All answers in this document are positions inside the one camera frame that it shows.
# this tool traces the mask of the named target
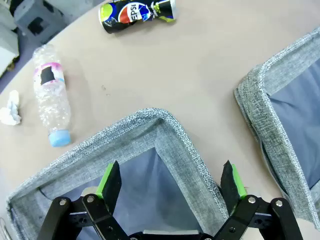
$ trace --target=bottle label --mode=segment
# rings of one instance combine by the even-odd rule
[[[37,89],[43,84],[52,83],[55,81],[65,82],[62,67],[57,62],[48,62],[35,69],[33,76],[34,88]]]

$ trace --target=white paper tissue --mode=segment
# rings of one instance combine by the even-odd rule
[[[17,125],[21,121],[18,115],[19,93],[13,90],[9,93],[9,100],[6,107],[0,109],[0,121],[6,125]]]

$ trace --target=fabric storage basket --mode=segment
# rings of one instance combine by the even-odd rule
[[[296,217],[320,230],[320,28],[252,69],[235,97]]]
[[[76,200],[85,187],[97,186],[114,160],[122,177],[114,216],[128,235],[145,229],[215,235],[228,218],[219,188],[183,127],[167,111],[148,108],[106,127],[24,182],[7,202],[18,238],[36,239],[52,200]],[[78,239],[96,239],[84,229]]]

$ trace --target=plastic water bottle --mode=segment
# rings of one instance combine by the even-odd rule
[[[64,73],[53,45],[37,48],[33,62],[33,86],[40,119],[48,129],[50,144],[53,147],[65,146],[71,141],[68,131],[71,113]]]

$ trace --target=floor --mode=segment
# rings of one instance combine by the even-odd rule
[[[103,1],[104,0],[47,0],[47,2],[64,13],[65,22],[68,24],[72,23],[78,17]],[[29,41],[27,37],[23,36],[21,31],[18,30],[17,34],[20,59],[15,64],[15,68],[12,71],[7,71],[0,77],[0,93],[20,69],[32,58],[34,50],[39,46],[37,43]]]

